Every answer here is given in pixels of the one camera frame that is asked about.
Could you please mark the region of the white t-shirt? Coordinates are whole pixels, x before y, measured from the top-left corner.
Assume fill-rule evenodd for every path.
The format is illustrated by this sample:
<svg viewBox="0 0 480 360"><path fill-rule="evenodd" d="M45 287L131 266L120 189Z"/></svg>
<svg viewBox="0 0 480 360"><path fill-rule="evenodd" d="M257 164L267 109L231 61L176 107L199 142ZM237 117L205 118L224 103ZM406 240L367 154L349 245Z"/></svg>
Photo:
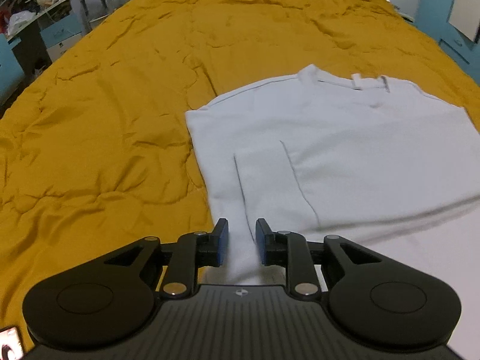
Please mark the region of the white t-shirt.
<svg viewBox="0 0 480 360"><path fill-rule="evenodd" d="M357 244L450 284L462 314L450 345L479 357L479 132L465 109L388 76L308 66L185 115L211 215L229 222L209 284L278 284L260 262L273 231Z"/></svg>

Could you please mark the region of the mustard yellow bed quilt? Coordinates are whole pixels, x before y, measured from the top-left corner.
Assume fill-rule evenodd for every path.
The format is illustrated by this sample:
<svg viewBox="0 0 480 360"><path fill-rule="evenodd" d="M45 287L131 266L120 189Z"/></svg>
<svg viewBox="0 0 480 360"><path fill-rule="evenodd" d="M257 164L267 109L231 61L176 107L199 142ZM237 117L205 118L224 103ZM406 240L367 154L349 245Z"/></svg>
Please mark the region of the mustard yellow bed quilt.
<svg viewBox="0 0 480 360"><path fill-rule="evenodd" d="M309 64L411 80L479 120L479 86L386 0L131 0L1 117L1 325L24 328L50 275L210 228L185 113Z"/></svg>

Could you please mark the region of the white blue desk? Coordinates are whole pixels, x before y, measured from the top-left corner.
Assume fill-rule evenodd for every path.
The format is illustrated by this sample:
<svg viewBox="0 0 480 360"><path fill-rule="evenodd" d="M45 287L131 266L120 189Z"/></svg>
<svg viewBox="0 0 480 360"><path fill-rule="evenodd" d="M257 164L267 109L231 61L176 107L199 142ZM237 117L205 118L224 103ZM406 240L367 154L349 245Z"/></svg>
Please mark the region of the white blue desk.
<svg viewBox="0 0 480 360"><path fill-rule="evenodd" d="M1 104L33 82L83 32L77 0L1 0Z"/></svg>

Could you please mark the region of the blue white wardrobe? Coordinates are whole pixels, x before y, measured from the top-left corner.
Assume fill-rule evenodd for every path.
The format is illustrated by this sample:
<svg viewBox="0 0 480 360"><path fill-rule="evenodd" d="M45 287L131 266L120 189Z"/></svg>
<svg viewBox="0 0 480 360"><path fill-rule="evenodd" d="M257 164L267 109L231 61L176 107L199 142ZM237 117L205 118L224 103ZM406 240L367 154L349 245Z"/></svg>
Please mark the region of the blue white wardrobe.
<svg viewBox="0 0 480 360"><path fill-rule="evenodd" d="M449 23L454 0L420 0L414 26L433 38L454 62L479 84L479 43Z"/></svg>

